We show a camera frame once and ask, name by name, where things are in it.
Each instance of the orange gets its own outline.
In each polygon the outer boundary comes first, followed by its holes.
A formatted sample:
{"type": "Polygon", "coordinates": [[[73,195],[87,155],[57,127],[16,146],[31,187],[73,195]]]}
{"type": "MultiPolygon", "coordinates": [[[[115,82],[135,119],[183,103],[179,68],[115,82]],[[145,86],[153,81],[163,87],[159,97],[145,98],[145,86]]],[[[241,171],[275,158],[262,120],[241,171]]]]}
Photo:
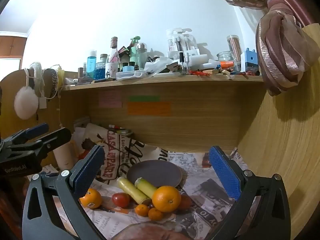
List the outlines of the orange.
{"type": "Polygon", "coordinates": [[[180,205],[181,195],[172,186],[162,186],[158,188],[152,196],[152,203],[161,212],[172,212],[180,205]]]}
{"type": "Polygon", "coordinates": [[[181,196],[181,202],[180,205],[178,206],[179,210],[186,210],[192,205],[191,198],[187,195],[182,195],[181,196]]]}
{"type": "Polygon", "coordinates": [[[98,208],[102,203],[102,197],[100,193],[93,188],[89,188],[84,197],[79,199],[81,204],[88,208],[98,208]]]}
{"type": "Polygon", "coordinates": [[[151,208],[149,210],[148,217],[152,221],[159,221],[163,218],[163,214],[161,211],[157,210],[156,208],[151,208]]]}
{"type": "Polygon", "coordinates": [[[150,208],[144,204],[140,204],[140,205],[136,206],[136,208],[134,209],[136,214],[139,216],[142,216],[142,217],[146,217],[148,215],[149,210],[150,210],[150,208]]]}

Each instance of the blue gripper pad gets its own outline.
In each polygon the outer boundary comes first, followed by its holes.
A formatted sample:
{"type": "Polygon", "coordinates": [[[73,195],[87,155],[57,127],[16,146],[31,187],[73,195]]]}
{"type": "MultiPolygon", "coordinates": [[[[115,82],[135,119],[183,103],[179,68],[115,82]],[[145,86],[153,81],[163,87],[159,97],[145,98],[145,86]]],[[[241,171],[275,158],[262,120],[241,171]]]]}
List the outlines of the blue gripper pad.
{"type": "Polygon", "coordinates": [[[75,198],[83,197],[104,163],[104,150],[95,145],[83,160],[79,160],[72,168],[69,179],[75,198]]]}
{"type": "Polygon", "coordinates": [[[49,125],[47,123],[42,123],[42,124],[39,124],[33,128],[26,129],[25,130],[25,137],[28,140],[31,140],[31,139],[36,138],[36,137],[38,137],[48,131],[49,131],[49,125]]]}
{"type": "Polygon", "coordinates": [[[210,148],[209,161],[228,196],[238,200],[244,186],[241,168],[234,160],[230,160],[219,146],[210,148]]]}

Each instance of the sugarcane piece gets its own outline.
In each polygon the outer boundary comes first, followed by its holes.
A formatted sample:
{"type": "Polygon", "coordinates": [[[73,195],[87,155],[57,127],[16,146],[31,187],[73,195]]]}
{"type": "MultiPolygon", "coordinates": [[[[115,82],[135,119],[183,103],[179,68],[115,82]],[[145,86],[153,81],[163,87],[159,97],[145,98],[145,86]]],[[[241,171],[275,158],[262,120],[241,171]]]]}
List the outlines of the sugarcane piece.
{"type": "Polygon", "coordinates": [[[117,179],[117,184],[120,189],[129,194],[138,204],[149,205],[151,203],[151,199],[137,189],[127,178],[121,176],[117,179]]]}
{"type": "Polygon", "coordinates": [[[137,178],[134,185],[151,199],[153,193],[157,190],[155,186],[153,186],[149,181],[145,180],[144,178],[137,178]]]}

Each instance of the shelf top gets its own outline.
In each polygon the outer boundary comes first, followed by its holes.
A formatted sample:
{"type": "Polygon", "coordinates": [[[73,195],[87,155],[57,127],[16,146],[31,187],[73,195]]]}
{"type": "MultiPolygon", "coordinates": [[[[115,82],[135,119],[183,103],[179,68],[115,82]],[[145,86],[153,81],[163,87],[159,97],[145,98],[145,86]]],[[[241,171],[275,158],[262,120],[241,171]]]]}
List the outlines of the shelf top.
{"type": "Polygon", "coordinates": [[[223,75],[214,74],[210,76],[180,76],[180,77],[150,77],[142,79],[128,79],[123,81],[108,81],[99,83],[90,83],[84,85],[67,85],[63,87],[63,91],[90,89],[90,88],[103,88],[121,85],[134,85],[134,84],[150,84],[150,83],[166,83],[166,82],[191,82],[191,81],[219,81],[219,82],[263,82],[262,76],[243,76],[243,75],[223,75]]]}

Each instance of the label sticker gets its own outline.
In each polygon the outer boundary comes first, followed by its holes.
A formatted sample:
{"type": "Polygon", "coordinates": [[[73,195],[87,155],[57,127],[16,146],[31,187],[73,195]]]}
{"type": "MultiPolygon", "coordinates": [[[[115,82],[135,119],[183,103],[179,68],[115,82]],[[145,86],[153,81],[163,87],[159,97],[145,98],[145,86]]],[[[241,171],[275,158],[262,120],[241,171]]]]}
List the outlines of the label sticker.
{"type": "Polygon", "coordinates": [[[88,206],[88,207],[93,207],[93,206],[94,206],[94,203],[90,202],[90,203],[88,203],[87,206],[88,206]]]}
{"type": "Polygon", "coordinates": [[[99,92],[99,107],[100,108],[121,108],[121,91],[107,90],[99,92]]]}

